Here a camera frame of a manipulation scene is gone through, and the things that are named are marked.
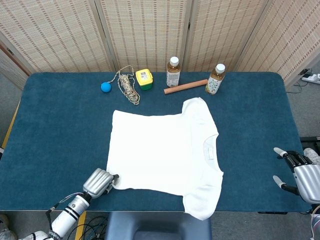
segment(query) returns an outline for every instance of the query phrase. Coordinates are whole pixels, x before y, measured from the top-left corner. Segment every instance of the blue table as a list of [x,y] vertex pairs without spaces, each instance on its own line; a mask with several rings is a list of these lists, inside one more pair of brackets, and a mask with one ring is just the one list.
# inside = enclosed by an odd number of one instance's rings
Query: blue table
[[[139,105],[130,103],[116,82],[110,93],[100,90],[100,84],[113,76],[44,72],[28,78],[0,161],[0,210],[47,210],[64,196],[81,192],[96,168],[106,168],[114,110],[147,116],[178,114],[183,101],[194,97],[206,101],[219,132],[217,157],[224,176],[217,211],[309,208],[299,196],[278,188],[272,178],[278,175],[294,184],[273,147],[302,151],[278,74],[228,72],[212,96],[203,86],[164,95],[166,74],[153,73],[151,90],[142,92],[136,85]],[[208,72],[184,72],[180,83],[208,76]],[[127,189],[93,200],[88,210],[183,211],[184,207],[181,196]]]

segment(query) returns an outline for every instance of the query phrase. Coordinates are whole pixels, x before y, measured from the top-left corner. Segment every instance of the bottle cap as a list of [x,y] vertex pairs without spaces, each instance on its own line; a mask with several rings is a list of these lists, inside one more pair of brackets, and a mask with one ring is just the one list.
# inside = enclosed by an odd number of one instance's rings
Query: bottle cap
[[226,70],[226,66],[222,63],[219,63],[215,67],[215,71],[217,74],[222,74]]
[[177,58],[176,56],[173,56],[170,58],[170,64],[172,67],[176,67],[179,64],[179,58]]

